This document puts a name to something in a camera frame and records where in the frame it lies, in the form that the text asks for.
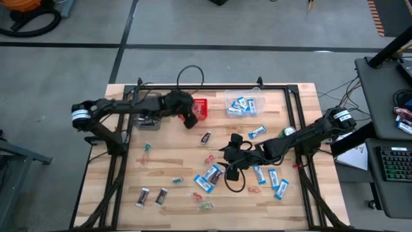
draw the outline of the black hose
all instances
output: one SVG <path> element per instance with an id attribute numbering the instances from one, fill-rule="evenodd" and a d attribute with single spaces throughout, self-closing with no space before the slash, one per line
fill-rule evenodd
<path id="1" fill-rule="evenodd" d="M 40 7 L 31 12 L 21 13 L 21 18 L 17 20 L 16 24 L 12 27 L 12 29 L 18 30 L 21 27 L 23 27 L 25 24 L 27 24 L 28 22 L 33 20 L 34 18 L 40 15 L 44 15 L 44 14 L 53 14 L 54 19 L 49 25 L 43 28 L 33 30 L 31 32 L 8 31 L 8 30 L 4 30 L 0 28 L 0 34 L 10 36 L 10 37 L 19 37 L 19 38 L 35 37 L 35 36 L 46 34 L 52 31 L 54 28 L 56 28 L 56 26 L 59 25 L 60 21 L 62 20 L 62 16 L 60 15 L 60 12 L 58 12 L 54 8 Z"/>

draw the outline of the gray concrete floor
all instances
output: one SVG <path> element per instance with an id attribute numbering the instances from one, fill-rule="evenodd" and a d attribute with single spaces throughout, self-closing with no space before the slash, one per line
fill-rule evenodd
<path id="1" fill-rule="evenodd" d="M 133 0 L 78 0 L 71 18 L 56 30 L 32 39 L 0 35 L 0 42 L 120 43 Z M 34 28 L 45 15 L 28 25 Z M 0 27 L 10 26 L 0 9 Z M 128 43 L 226 44 L 382 48 L 367 0 L 229 0 L 217 7 L 207 0 L 140 0 Z M 0 128 L 14 144 L 53 157 L 50 167 L 33 165 L 14 214 L 13 227 L 30 231 L 66 229 L 89 146 L 71 127 L 70 106 L 104 95 L 117 49 L 0 47 Z M 314 82 L 326 92 L 356 76 L 354 60 L 372 53 L 126 50 L 116 83 L 174 82 L 188 64 L 205 72 L 206 82 Z M 197 82 L 187 72 L 185 82 Z M 344 88 L 331 92 L 340 99 Z M 367 111 L 362 90 L 352 99 Z M 320 98 L 325 110 L 339 103 Z M 366 115 L 354 113 L 357 119 Z M 367 184 L 342 183 L 353 226 L 408 231 L 412 220 L 389 219 L 365 208 Z"/>

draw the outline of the red basket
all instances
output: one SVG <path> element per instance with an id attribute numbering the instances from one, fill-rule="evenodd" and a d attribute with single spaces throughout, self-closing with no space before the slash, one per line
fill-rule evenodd
<path id="1" fill-rule="evenodd" d="M 194 99 L 192 111 L 198 120 L 205 120 L 207 118 L 207 99 Z M 183 115 L 179 115 L 179 119 L 185 121 Z"/>

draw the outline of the wooden table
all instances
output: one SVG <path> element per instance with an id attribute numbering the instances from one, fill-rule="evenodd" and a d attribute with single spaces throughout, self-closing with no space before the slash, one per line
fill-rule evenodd
<path id="1" fill-rule="evenodd" d="M 319 101 L 312 83 L 298 84 L 306 123 L 313 123 L 322 116 Z M 110 84 L 106 98 L 121 99 L 123 84 Z M 274 198 L 274 190 L 268 178 L 268 169 L 262 166 L 267 184 L 259 186 L 261 193 L 241 193 L 229 191 L 223 180 L 219 180 L 210 194 L 206 194 L 193 180 L 204 175 L 211 165 L 204 160 L 209 155 L 224 162 L 223 152 L 218 151 L 227 145 L 230 134 L 239 133 L 247 138 L 247 133 L 265 125 L 267 132 L 252 142 L 261 142 L 277 137 L 289 125 L 285 94 L 281 90 L 264 90 L 265 111 L 257 117 L 230 119 L 225 113 L 224 91 L 203 90 L 194 98 L 208 98 L 209 117 L 200 121 L 193 129 L 187 130 L 178 117 L 162 119 L 159 131 L 139 131 L 133 128 L 127 162 L 126 179 L 120 207 L 118 229 L 132 230 L 252 230 L 252 229 L 307 229 L 299 175 L 294 165 L 293 149 L 285 157 L 283 164 L 276 168 L 279 179 L 289 181 L 289 187 L 282 200 Z M 299 122 L 292 97 L 295 121 Z M 104 124 L 115 129 L 118 117 L 111 116 Z M 212 135 L 206 146 L 200 144 L 206 131 Z M 140 167 L 145 142 L 152 145 L 146 168 Z M 106 146 L 95 146 L 91 158 L 104 152 Z M 81 225 L 100 202 L 106 184 L 110 157 L 104 155 L 88 166 L 75 226 Z M 349 224 L 333 158 L 329 154 L 318 153 L 314 157 L 321 195 L 332 211 L 346 224 Z M 184 176 L 184 182 L 173 184 L 172 178 Z M 258 182 L 252 169 L 245 171 L 247 186 L 257 186 Z M 232 188 L 240 188 L 242 181 L 231 182 Z M 142 188 L 149 188 L 150 194 L 145 207 L 136 206 Z M 169 190 L 162 207 L 154 206 L 161 188 Z M 214 208 L 198 211 L 198 204 L 191 198 L 191 192 L 201 193 L 212 202 Z M 317 222 L 314 200 L 311 198 L 312 211 Z M 110 223 L 112 210 L 109 207 Z"/>

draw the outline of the computer keyboard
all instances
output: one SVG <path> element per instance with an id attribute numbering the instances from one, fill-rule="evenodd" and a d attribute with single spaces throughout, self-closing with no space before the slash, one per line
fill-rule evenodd
<path id="1" fill-rule="evenodd" d="M 412 182 L 412 148 L 378 147 L 385 181 Z"/>

